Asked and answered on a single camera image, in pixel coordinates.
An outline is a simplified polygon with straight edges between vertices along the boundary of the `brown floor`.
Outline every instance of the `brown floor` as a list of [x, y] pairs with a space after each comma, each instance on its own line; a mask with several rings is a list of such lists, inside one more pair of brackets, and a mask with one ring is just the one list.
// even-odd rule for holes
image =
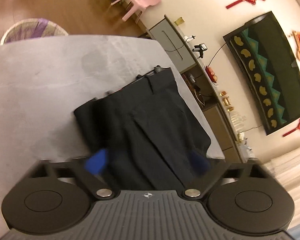
[[27, 18], [45, 18], [69, 34], [138, 36], [142, 33], [132, 19], [110, 0], [0, 0], [0, 39], [14, 23]]

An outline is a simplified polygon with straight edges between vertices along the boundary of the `pink chair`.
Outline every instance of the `pink chair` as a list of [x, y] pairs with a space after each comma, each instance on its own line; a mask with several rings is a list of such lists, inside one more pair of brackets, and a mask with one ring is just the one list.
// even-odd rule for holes
[[[121, 1], [121, 0], [117, 0], [117, 1], [113, 2], [111, 5], [114, 5], [119, 1]], [[161, 2], [161, 0], [130, 0], [130, 2], [133, 3], [133, 6], [130, 9], [130, 11], [128, 11], [127, 14], [122, 17], [122, 20], [124, 22], [126, 20], [128, 20], [136, 11], [140, 10], [141, 13], [138, 15], [138, 18], [136, 20], [136, 22], [138, 22], [141, 14], [146, 10], [147, 7], [154, 6], [154, 5], [158, 4], [159, 2]]]

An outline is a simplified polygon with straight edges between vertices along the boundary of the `white curtain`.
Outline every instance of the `white curtain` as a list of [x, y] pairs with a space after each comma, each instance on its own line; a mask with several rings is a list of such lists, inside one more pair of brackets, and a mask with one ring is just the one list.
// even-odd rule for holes
[[300, 224], [300, 148], [265, 163], [295, 203], [295, 215], [289, 228]]

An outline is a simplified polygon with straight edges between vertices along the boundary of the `baseboard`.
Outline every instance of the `baseboard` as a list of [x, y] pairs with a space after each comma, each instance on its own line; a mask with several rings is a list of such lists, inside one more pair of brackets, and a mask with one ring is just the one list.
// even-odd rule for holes
[[[121, 3], [121, 5], [122, 5], [122, 7], [124, 7], [124, 9], [126, 9], [127, 6], [128, 6], [128, 3], [126, 2], [126, 0], [124, 0], [123, 3]], [[137, 17], [138, 17], [138, 15], [136, 15], [136, 14], [133, 14], [133, 15], [131, 16], [131, 18], [134, 19], [134, 20], [136, 20]], [[139, 28], [140, 28], [143, 32], [147, 32], [147, 28], [145, 27], [145, 25], [143, 24], [143, 22], [142, 22], [141, 20], [139, 20], [136, 24], [139, 26]]]

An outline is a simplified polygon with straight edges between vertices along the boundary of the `crosshair logo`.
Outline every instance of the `crosshair logo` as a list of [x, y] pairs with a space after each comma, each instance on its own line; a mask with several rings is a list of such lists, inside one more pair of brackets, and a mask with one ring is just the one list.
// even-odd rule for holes
[[151, 198], [152, 196], [154, 196], [153, 194], [151, 194], [150, 192], [146, 193], [143, 195], [146, 198]]

